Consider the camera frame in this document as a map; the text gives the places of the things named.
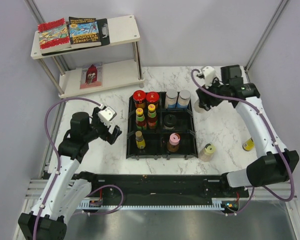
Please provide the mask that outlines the red lid sauce jar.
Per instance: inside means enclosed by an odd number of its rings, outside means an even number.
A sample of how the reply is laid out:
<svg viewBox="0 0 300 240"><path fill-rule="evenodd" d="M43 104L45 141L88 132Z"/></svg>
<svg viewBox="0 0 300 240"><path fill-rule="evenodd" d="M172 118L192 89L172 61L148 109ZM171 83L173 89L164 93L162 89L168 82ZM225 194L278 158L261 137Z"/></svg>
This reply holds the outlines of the red lid sauce jar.
<svg viewBox="0 0 300 240"><path fill-rule="evenodd" d="M136 108L144 109L146 107L146 93L143 90L136 90L132 98Z"/></svg>

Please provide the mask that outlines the blue label clear jar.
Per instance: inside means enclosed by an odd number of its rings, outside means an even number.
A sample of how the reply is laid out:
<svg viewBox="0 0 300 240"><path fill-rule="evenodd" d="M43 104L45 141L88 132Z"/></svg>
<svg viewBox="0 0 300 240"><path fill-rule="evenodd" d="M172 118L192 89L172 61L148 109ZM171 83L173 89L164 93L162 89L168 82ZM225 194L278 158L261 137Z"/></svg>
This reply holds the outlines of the blue label clear jar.
<svg viewBox="0 0 300 240"><path fill-rule="evenodd" d="M188 90L181 90L179 92L176 108L178 109L186 109L189 105L191 99L191 93Z"/></svg>

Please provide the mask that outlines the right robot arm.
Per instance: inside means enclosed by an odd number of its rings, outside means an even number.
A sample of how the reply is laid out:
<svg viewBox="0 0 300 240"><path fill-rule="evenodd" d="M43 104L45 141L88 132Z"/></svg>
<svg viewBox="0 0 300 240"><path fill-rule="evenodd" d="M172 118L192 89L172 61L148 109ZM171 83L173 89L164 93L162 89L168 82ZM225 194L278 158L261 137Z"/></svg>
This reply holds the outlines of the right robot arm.
<svg viewBox="0 0 300 240"><path fill-rule="evenodd" d="M238 187L263 187L289 181L299 162L297 151L289 151L272 127L263 107L261 95L253 83L245 83L239 65L221 68L221 77L211 66L202 67L197 77L198 106L209 111L228 101L243 119L254 142L257 159L245 169L228 172L219 191L232 196Z"/></svg>

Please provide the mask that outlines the brown cap small bottle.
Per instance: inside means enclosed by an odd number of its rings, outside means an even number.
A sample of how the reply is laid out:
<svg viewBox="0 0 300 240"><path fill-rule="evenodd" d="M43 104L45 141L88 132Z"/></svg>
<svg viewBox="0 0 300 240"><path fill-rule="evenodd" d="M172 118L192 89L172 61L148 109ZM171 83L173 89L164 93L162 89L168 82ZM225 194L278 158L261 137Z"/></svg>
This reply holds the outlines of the brown cap small bottle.
<svg viewBox="0 0 300 240"><path fill-rule="evenodd" d="M242 145L242 148L249 152L251 151L253 148L255 147L255 143L253 141L253 138L249 138L243 145Z"/></svg>

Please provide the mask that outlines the black compartment organizer tray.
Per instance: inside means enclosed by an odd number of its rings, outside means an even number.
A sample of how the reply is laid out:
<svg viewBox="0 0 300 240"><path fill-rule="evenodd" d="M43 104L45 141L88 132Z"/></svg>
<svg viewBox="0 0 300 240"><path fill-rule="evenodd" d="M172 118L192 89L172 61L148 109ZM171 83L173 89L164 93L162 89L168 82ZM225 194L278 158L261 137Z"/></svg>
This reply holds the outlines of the black compartment organizer tray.
<svg viewBox="0 0 300 240"><path fill-rule="evenodd" d="M147 128L141 130L145 140L145 148L139 149L136 143L135 132L138 131L136 124L136 106L133 96L128 100L128 120L126 135L126 158L127 159L191 159L198 157L196 130L192 103L187 108L165 108L166 92L161 91L159 95L159 106L156 110L158 119L155 129ZM173 129L164 128L164 119L168 115L176 117L176 124ZM168 150L170 135L177 133L180 136L179 148L175 152Z"/></svg>

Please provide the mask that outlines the pink lid spice jar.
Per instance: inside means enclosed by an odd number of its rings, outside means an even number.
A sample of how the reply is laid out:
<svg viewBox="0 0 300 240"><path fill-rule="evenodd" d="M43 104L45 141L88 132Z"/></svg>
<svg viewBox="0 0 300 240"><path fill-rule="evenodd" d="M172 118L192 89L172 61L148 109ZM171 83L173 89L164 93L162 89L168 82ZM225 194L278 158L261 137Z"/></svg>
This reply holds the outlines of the pink lid spice jar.
<svg viewBox="0 0 300 240"><path fill-rule="evenodd" d="M167 142L167 150L172 153L176 152L180 147L180 140L181 137L178 133L172 133Z"/></svg>

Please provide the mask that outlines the green label sauce bottle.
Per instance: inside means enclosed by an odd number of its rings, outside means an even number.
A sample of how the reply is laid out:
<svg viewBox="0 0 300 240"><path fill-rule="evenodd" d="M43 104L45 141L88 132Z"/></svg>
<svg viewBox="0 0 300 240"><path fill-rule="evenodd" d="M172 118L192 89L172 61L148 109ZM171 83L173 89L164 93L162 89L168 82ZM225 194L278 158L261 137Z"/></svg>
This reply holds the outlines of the green label sauce bottle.
<svg viewBox="0 0 300 240"><path fill-rule="evenodd" d="M139 107L135 110L135 113L136 113L136 120L135 120L136 127L139 130L146 130L147 129L147 121L146 121L146 118L144 115L144 110Z"/></svg>

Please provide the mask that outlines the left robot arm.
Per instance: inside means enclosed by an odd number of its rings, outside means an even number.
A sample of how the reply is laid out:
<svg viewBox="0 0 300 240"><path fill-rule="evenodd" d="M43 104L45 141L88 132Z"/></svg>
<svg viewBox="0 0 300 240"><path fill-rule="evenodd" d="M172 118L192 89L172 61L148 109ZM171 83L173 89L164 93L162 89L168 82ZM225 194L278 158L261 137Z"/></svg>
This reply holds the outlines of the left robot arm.
<svg viewBox="0 0 300 240"><path fill-rule="evenodd" d="M100 185L92 179L77 179L70 189L67 188L89 149L89 143L102 139L112 145L122 133L118 126L109 132L116 115L111 107L104 105L95 107L92 115L82 111L72 115L70 129L57 150L57 165L39 200L29 213L22 213L18 219L25 239L64 239L68 222L82 200L99 193Z"/></svg>

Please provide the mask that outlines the yellow lid spice jar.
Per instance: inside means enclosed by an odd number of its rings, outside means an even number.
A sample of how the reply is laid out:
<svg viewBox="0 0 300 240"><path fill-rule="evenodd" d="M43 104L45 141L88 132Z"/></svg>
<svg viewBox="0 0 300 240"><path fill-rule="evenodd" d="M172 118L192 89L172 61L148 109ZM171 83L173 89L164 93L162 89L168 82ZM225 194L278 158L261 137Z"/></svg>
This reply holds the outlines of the yellow lid spice jar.
<svg viewBox="0 0 300 240"><path fill-rule="evenodd" d="M199 152L198 158L203 162L209 162L212 159L215 152L216 152L216 147L213 144L208 143Z"/></svg>

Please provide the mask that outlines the clear jar grey lid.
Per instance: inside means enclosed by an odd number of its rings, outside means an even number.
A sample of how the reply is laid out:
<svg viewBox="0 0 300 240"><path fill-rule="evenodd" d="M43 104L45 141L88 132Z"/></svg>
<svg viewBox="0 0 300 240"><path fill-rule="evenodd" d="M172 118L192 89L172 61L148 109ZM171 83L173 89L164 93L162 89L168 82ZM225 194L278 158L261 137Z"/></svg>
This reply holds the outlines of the clear jar grey lid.
<svg viewBox="0 0 300 240"><path fill-rule="evenodd" d="M178 92L174 89L168 89L165 95L165 109L174 109L177 104Z"/></svg>

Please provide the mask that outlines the black lid clear jar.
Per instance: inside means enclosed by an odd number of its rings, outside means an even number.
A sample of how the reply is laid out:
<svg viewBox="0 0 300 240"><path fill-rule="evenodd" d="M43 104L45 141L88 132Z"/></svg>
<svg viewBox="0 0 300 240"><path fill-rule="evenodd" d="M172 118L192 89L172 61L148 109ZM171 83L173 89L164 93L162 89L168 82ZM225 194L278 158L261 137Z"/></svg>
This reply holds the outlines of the black lid clear jar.
<svg viewBox="0 0 300 240"><path fill-rule="evenodd" d="M194 110L197 113L205 113L207 111L206 105L202 104L199 99L194 103Z"/></svg>

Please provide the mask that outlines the yellow cap sauce bottle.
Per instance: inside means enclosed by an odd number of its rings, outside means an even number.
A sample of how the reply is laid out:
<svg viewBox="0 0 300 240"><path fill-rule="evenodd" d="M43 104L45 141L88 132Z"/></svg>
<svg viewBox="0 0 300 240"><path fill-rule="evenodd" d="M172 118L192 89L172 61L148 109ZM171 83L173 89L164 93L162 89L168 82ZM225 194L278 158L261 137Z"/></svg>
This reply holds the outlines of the yellow cap sauce bottle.
<svg viewBox="0 0 300 240"><path fill-rule="evenodd" d="M154 104L148 105L147 111L147 126L149 129L156 129L158 125L158 116L156 106Z"/></svg>

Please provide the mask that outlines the small yellow label bottle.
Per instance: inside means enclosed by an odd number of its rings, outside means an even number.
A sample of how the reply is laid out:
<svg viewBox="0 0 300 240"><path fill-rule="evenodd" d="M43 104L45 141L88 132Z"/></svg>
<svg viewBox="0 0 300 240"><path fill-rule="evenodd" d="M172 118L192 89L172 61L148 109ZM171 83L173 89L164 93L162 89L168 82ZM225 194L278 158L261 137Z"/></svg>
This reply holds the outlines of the small yellow label bottle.
<svg viewBox="0 0 300 240"><path fill-rule="evenodd" d="M135 132L135 141L136 146L139 150L143 150L146 147L146 142L143 133L140 130Z"/></svg>

